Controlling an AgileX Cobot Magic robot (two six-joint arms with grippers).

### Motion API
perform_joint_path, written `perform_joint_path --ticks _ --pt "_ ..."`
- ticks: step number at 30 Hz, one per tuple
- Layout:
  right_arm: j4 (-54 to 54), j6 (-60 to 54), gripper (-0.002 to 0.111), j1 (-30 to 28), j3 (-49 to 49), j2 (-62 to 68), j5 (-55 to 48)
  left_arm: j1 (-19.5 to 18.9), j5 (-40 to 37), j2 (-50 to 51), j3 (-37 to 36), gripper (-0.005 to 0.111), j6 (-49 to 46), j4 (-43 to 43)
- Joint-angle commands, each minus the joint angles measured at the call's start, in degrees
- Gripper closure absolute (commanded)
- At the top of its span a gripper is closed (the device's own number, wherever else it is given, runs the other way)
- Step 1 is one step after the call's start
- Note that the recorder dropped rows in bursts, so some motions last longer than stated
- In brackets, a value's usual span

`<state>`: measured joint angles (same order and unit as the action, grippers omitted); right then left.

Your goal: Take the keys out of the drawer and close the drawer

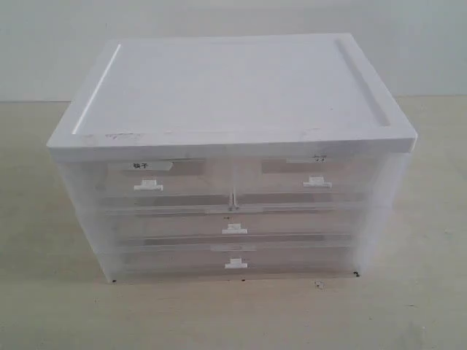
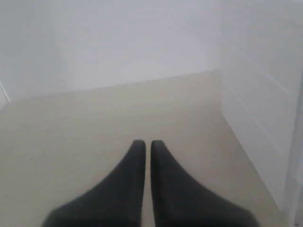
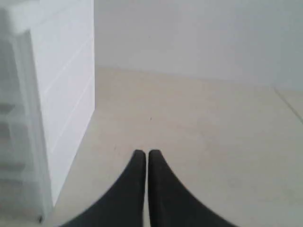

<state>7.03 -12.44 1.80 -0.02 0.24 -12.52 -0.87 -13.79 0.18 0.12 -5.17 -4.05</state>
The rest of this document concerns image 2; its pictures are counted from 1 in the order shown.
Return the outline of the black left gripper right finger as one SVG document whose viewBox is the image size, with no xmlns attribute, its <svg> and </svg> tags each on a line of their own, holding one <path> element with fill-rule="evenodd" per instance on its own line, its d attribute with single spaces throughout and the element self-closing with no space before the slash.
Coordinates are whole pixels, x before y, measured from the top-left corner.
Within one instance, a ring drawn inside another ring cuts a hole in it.
<svg viewBox="0 0 303 227">
<path fill-rule="evenodd" d="M 255 216 L 196 181 L 162 140 L 151 143 L 151 194 L 157 227 L 258 227 Z"/>
</svg>

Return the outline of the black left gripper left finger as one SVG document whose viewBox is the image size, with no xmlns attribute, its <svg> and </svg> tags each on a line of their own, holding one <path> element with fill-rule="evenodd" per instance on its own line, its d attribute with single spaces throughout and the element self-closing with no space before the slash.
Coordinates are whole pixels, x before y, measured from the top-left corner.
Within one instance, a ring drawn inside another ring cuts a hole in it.
<svg viewBox="0 0 303 227">
<path fill-rule="evenodd" d="M 54 209 L 44 227 L 139 227 L 145 183 L 145 142 L 134 140 L 100 183 Z"/>
</svg>

